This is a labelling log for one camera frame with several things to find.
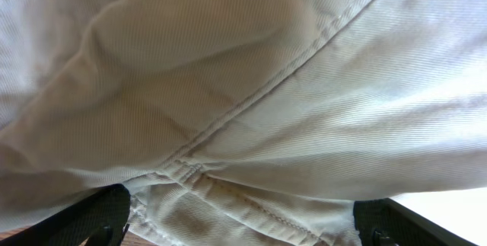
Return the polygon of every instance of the stitching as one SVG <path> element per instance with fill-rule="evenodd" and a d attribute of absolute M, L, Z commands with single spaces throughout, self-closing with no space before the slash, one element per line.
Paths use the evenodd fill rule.
<path fill-rule="evenodd" d="M 199 169 L 202 168 L 202 165 L 189 165 L 186 162 L 183 162 L 183 164 L 184 166 L 189 167 L 190 170 L 180 178 L 180 182 L 186 182 L 189 177 L 194 175 L 197 171 L 199 171 Z"/>
<path fill-rule="evenodd" d="M 298 225 L 295 225 L 293 223 L 290 223 L 289 221 L 271 213 L 270 211 L 268 211 L 267 209 L 265 209 L 264 207 L 262 207 L 261 205 L 259 205 L 258 203 L 256 203 L 255 201 L 253 200 L 249 200 L 247 197 L 245 197 L 244 195 L 238 193 L 236 190 L 234 189 L 231 189 L 229 186 L 225 186 L 223 185 L 221 182 L 219 182 L 217 179 L 213 178 L 213 177 L 209 177 L 208 175 L 206 174 L 203 174 L 201 172 L 199 172 L 203 178 L 205 178 L 206 180 L 210 181 L 212 184 L 214 184 L 215 186 L 218 186 L 220 187 L 222 190 L 226 190 L 227 192 L 229 192 L 229 194 L 232 194 L 234 195 L 236 198 L 240 199 L 240 200 L 243 200 L 245 203 L 251 205 L 252 207 L 255 207 L 257 209 L 259 209 L 261 212 L 264 212 L 265 214 L 267 214 L 268 216 L 272 217 L 273 219 L 285 224 L 285 225 L 288 225 L 292 228 L 295 228 L 299 231 L 302 231 L 302 232 L 305 232 L 307 234 L 309 234 L 312 238 L 315 238 L 317 239 L 318 241 L 322 241 L 321 238 L 319 238 L 317 235 L 315 235 L 314 233 L 312 233 L 311 231 L 307 230 L 306 228 L 303 228 L 303 227 L 300 227 Z"/>
<path fill-rule="evenodd" d="M 137 201 L 138 205 L 143 206 L 144 209 L 147 209 L 146 205 L 142 204 L 138 200 L 136 200 L 136 201 Z M 145 216 L 142 212 L 140 212 L 136 209 L 132 209 L 132 207 L 130 207 L 130 210 L 131 210 L 132 214 L 137 217 L 136 220 L 140 220 L 140 222 L 135 222 L 135 223 L 133 223 L 133 225 L 140 226 L 141 223 L 142 224 L 148 223 L 148 228 L 151 231 L 153 231 L 156 235 L 158 235 L 160 239 L 169 241 L 171 244 L 174 244 L 174 243 L 181 244 L 181 242 L 179 240 L 177 240 L 177 238 L 175 238 L 169 234 L 164 234 L 164 233 L 160 232 L 160 229 L 147 216 Z"/>
<path fill-rule="evenodd" d="M 361 10 L 356 13 L 355 17 L 357 17 L 366 7 L 369 5 L 373 0 L 370 0 L 366 4 L 364 4 L 361 7 Z M 329 25 L 325 27 L 320 34 L 320 37 L 316 38 L 314 42 L 308 47 L 305 51 L 303 51 L 296 59 L 292 60 L 286 67 L 284 67 L 281 71 L 279 71 L 276 75 L 274 75 L 271 79 L 269 79 L 261 88 L 259 88 L 257 91 L 255 91 L 253 94 L 251 94 L 249 97 L 243 99 L 239 104 L 235 105 L 232 107 L 227 113 L 224 113 L 220 117 L 218 117 L 216 120 L 214 120 L 208 128 L 205 130 L 201 131 L 199 135 L 193 138 L 190 142 L 187 144 L 181 146 L 179 149 L 177 149 L 173 154 L 171 154 L 167 159 L 165 159 L 161 164 L 158 165 L 159 167 L 165 168 L 169 166 L 172 162 L 177 160 L 178 158 L 182 158 L 183 156 L 188 155 L 192 149 L 196 148 L 198 145 L 202 144 L 207 138 L 209 138 L 211 135 L 215 134 L 218 132 L 228 121 L 232 120 L 234 117 L 238 116 L 242 112 L 244 112 L 246 109 L 250 108 L 253 104 L 256 102 L 260 101 L 263 99 L 267 94 L 269 94 L 271 91 L 275 90 L 278 88 L 290 75 L 295 73 L 297 70 L 299 70 L 301 67 L 306 65 L 306 63 L 309 62 L 309 59 L 313 57 L 311 55 L 308 59 L 304 60 L 300 65 L 294 66 L 297 64 L 297 62 L 300 60 L 301 57 L 305 56 L 307 53 L 309 53 L 312 49 L 315 49 L 316 46 L 319 45 L 320 41 L 324 41 L 325 43 L 318 49 L 321 50 L 324 48 L 328 42 L 339 32 L 339 30 L 343 29 L 346 27 L 350 22 L 353 21 L 353 18 L 350 18 L 350 20 L 341 26 L 339 30 L 339 23 L 342 21 L 345 17 L 348 17 L 351 14 L 351 11 L 354 7 L 357 5 L 360 5 L 361 0 L 353 0 L 352 3 L 341 13 L 339 14 L 336 18 L 334 18 L 332 21 L 330 21 Z M 327 36 L 329 33 L 330 29 L 336 30 L 332 35 Z M 290 74 L 286 75 L 284 78 L 281 79 L 281 81 L 278 81 L 280 77 L 282 77 L 286 72 L 289 71 L 289 69 L 294 69 Z"/>

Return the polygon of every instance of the white fabric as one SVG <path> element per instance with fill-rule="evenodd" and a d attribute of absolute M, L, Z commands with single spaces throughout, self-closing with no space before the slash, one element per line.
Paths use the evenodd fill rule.
<path fill-rule="evenodd" d="M 124 183 L 158 244 L 356 245 L 485 187 L 484 1 L 2 0 L 0 230 Z"/>

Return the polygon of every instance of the double stitched seam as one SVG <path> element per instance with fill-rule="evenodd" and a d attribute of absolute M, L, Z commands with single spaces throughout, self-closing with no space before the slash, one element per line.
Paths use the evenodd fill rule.
<path fill-rule="evenodd" d="M 185 167 L 190 168 L 190 170 L 180 178 L 181 183 L 186 182 L 189 177 L 194 175 L 197 171 L 199 171 L 199 169 L 202 168 L 202 165 L 189 165 L 186 162 L 182 162 L 182 163 L 184 164 Z"/>
<path fill-rule="evenodd" d="M 366 7 L 369 3 L 371 3 L 373 0 L 370 0 L 367 3 L 364 3 L 361 6 L 361 10 L 355 14 L 355 16 L 358 16 Z M 284 67 L 281 71 L 279 71 L 276 75 L 274 75 L 268 82 L 263 85 L 261 88 L 259 88 L 257 91 L 255 91 L 253 94 L 251 94 L 249 97 L 245 98 L 243 101 L 241 101 L 239 104 L 233 106 L 227 113 L 224 113 L 220 117 L 218 117 L 216 120 L 212 122 L 212 124 L 209 125 L 209 127 L 205 130 L 203 130 L 199 135 L 193 138 L 190 142 L 187 144 L 181 146 L 179 149 L 177 149 L 173 154 L 171 154 L 164 162 L 162 162 L 158 167 L 165 168 L 171 164 L 171 162 L 175 161 L 178 158 L 181 158 L 187 154 L 189 154 L 194 148 L 196 148 L 198 145 L 202 144 L 205 140 L 207 140 L 211 135 L 215 134 L 218 132 L 225 124 L 226 122 L 230 121 L 240 113 L 244 112 L 246 109 L 252 107 L 253 104 L 255 104 L 257 101 L 260 101 L 263 99 L 269 92 L 273 91 L 274 89 L 278 88 L 282 82 L 284 82 L 290 75 L 295 73 L 297 70 L 299 70 L 301 67 L 306 65 L 306 63 L 309 62 L 309 60 L 313 57 L 310 56 L 308 59 L 304 60 L 304 62 L 298 66 L 294 66 L 297 61 L 300 60 L 302 56 L 304 56 L 306 53 L 309 53 L 312 49 L 315 49 L 316 46 L 319 45 L 319 42 L 324 40 L 326 41 L 320 48 L 324 48 L 328 42 L 341 30 L 342 28 L 346 27 L 350 22 L 352 22 L 353 17 L 350 17 L 350 20 L 347 22 L 347 24 L 343 24 L 340 26 L 339 22 L 344 19 L 345 17 L 348 17 L 354 8 L 359 6 L 361 3 L 363 3 L 361 0 L 353 0 L 353 2 L 341 13 L 339 14 L 336 18 L 334 18 L 332 21 L 330 21 L 329 25 L 325 27 L 320 34 L 320 37 L 316 38 L 315 41 L 299 55 L 296 57 L 295 60 L 291 61 L 286 67 Z M 331 35 L 327 36 L 329 33 L 330 29 L 336 30 L 336 32 L 332 33 Z M 271 87 L 273 83 L 276 82 L 282 75 L 284 75 L 286 72 L 289 71 L 289 69 L 294 69 L 289 75 L 286 75 L 284 78 L 282 78 L 281 81 L 277 82 L 277 84 L 274 87 Z"/>
<path fill-rule="evenodd" d="M 173 239 L 173 240 L 176 239 L 176 238 L 170 236 L 169 234 L 161 233 L 161 230 L 149 218 L 147 218 L 142 212 L 133 209 L 132 213 L 134 216 L 137 216 L 140 219 L 142 219 L 142 221 L 144 222 L 144 225 L 146 225 L 146 226 L 144 226 L 144 228 L 149 228 L 151 231 L 155 232 L 159 236 L 159 238 L 161 238 L 161 239 Z"/>
<path fill-rule="evenodd" d="M 306 228 L 303 228 L 303 227 L 300 227 L 300 226 L 295 225 L 293 223 L 290 223 L 289 221 L 271 213 L 270 211 L 268 211 L 267 209 L 265 209 L 264 207 L 262 207 L 261 205 L 259 205 L 255 201 L 248 199 L 247 197 L 245 197 L 241 193 L 238 193 L 237 190 L 232 189 L 229 186 L 222 184 L 217 179 L 215 179 L 213 177 L 209 177 L 208 175 L 202 173 L 201 171 L 199 171 L 199 174 L 202 176 L 202 178 L 206 179 L 207 181 L 210 181 L 213 185 L 220 187 L 222 190 L 229 192 L 229 194 L 234 195 L 236 198 L 238 198 L 240 200 L 243 200 L 246 204 L 249 204 L 252 207 L 257 208 L 258 210 L 260 210 L 261 212 L 264 212 L 265 214 L 272 217 L 273 219 L 275 219 L 275 220 L 277 220 L 277 221 L 279 221 L 285 225 L 288 225 L 289 227 L 297 229 L 301 232 L 305 232 L 305 233 L 309 234 L 311 237 L 320 241 L 320 238 L 317 235 L 313 234 L 311 231 L 307 230 Z"/>

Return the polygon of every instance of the seam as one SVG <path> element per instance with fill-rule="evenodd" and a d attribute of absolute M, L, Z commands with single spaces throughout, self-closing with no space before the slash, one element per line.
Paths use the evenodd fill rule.
<path fill-rule="evenodd" d="M 226 190 L 227 192 L 229 192 L 229 194 L 232 194 L 234 195 L 236 198 L 240 199 L 240 200 L 243 200 L 246 204 L 249 204 L 251 205 L 252 207 L 255 207 L 257 208 L 258 210 L 260 210 L 261 212 L 264 212 L 266 215 L 270 216 L 271 218 L 279 221 L 280 223 L 283 223 L 285 225 L 288 225 L 289 227 L 292 227 L 294 229 L 297 229 L 301 232 L 304 232 L 308 235 L 310 235 L 312 238 L 315 238 L 317 241 L 323 241 L 319 236 L 315 235 L 314 233 L 312 233 L 311 231 L 309 231 L 308 229 L 304 228 L 304 227 L 301 227 L 301 226 L 298 226 L 298 225 L 295 225 L 294 223 L 291 223 L 285 219 L 283 219 L 282 217 L 280 216 L 277 216 L 275 214 L 273 214 L 272 212 L 268 211 L 267 209 L 265 209 L 264 207 L 262 207 L 261 205 L 259 205 L 258 203 L 256 203 L 255 201 L 253 200 L 250 200 L 248 199 L 247 197 L 245 197 L 244 195 L 238 193 L 236 190 L 230 188 L 229 186 L 227 185 L 224 185 L 222 184 L 221 182 L 219 182 L 217 179 L 213 178 L 213 177 L 209 177 L 208 175 L 206 174 L 203 174 L 202 172 L 199 172 L 199 174 L 201 174 L 202 178 L 205 178 L 206 180 L 210 181 L 213 185 L 215 186 L 218 186 L 220 187 L 222 190 Z"/>
<path fill-rule="evenodd" d="M 277 74 L 275 74 L 272 78 L 270 78 L 261 88 L 253 92 L 249 97 L 246 97 L 240 103 L 233 106 L 226 113 L 222 114 L 220 117 L 214 120 L 206 129 L 201 131 L 201 133 L 195 136 L 190 142 L 177 149 L 173 154 L 171 154 L 161 164 L 159 164 L 158 168 L 166 168 L 177 159 L 188 155 L 191 152 L 191 150 L 193 150 L 194 148 L 198 147 L 198 145 L 205 142 L 206 139 L 208 139 L 211 135 L 219 131 L 228 121 L 232 120 L 239 114 L 243 113 L 245 110 L 252 107 L 252 105 L 262 100 L 268 93 L 278 88 L 289 76 L 291 76 L 301 67 L 306 65 L 309 62 L 309 60 L 316 54 L 316 52 L 323 49 L 328 44 L 328 42 L 340 32 L 341 29 L 345 28 L 348 24 L 350 24 L 354 20 L 355 17 L 359 16 L 360 13 L 362 13 L 363 10 L 366 9 L 366 7 L 370 3 L 372 3 L 372 1 L 373 0 L 369 0 L 368 2 L 362 2 L 361 0 L 353 0 L 341 14 L 337 15 L 336 18 L 334 18 L 332 21 L 329 22 L 329 24 L 321 31 L 320 36 L 316 38 L 305 51 L 303 51 L 299 56 L 297 56 L 296 59 L 292 60 L 289 64 L 287 64 L 286 67 L 281 69 Z M 353 17 L 350 17 L 349 21 L 347 21 L 346 24 L 340 26 L 339 22 L 345 19 L 345 17 L 348 17 L 350 14 L 353 14 L 351 13 L 351 11 L 355 7 L 359 6 L 361 3 L 364 3 L 361 6 L 361 9 L 357 13 L 355 13 Z M 322 46 L 317 47 L 320 41 L 324 41 L 325 43 Z M 308 58 L 305 59 L 301 64 L 297 65 L 300 59 L 306 56 L 313 49 L 316 49 L 316 51 L 312 55 L 308 56 Z M 294 69 L 294 70 L 292 70 L 292 72 L 286 75 L 286 73 L 289 72 L 290 69 Z"/>
<path fill-rule="evenodd" d="M 177 240 L 177 238 L 174 238 L 174 237 L 170 236 L 169 234 L 161 233 L 160 229 L 147 216 L 144 216 L 144 214 L 142 212 L 139 212 L 138 210 L 135 210 L 132 208 L 131 208 L 131 212 L 134 216 L 139 217 L 143 221 L 143 223 L 147 223 L 147 228 L 149 228 L 152 232 L 157 234 L 157 236 L 159 236 L 160 239 L 166 240 L 166 241 L 167 240 L 169 240 L 169 241 L 170 240 Z"/>
<path fill-rule="evenodd" d="M 182 164 L 191 169 L 180 178 L 180 182 L 183 183 L 186 182 L 189 177 L 194 175 L 197 171 L 199 171 L 202 168 L 202 165 L 189 165 L 186 162 L 182 162 Z"/>

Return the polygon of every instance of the wooden floor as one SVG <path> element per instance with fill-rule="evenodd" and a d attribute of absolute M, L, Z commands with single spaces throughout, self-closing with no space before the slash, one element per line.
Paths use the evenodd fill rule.
<path fill-rule="evenodd" d="M 22 230 L 24 230 L 24 228 L 20 228 L 6 233 L 0 233 L 0 240 L 4 238 L 8 238 L 11 235 L 15 235 L 18 232 L 21 232 Z M 152 244 L 151 242 L 146 241 L 145 239 L 142 239 L 137 235 L 132 234 L 131 232 L 127 233 L 125 239 L 123 239 L 122 242 L 122 246 L 153 246 L 153 245 L 155 244 Z"/>

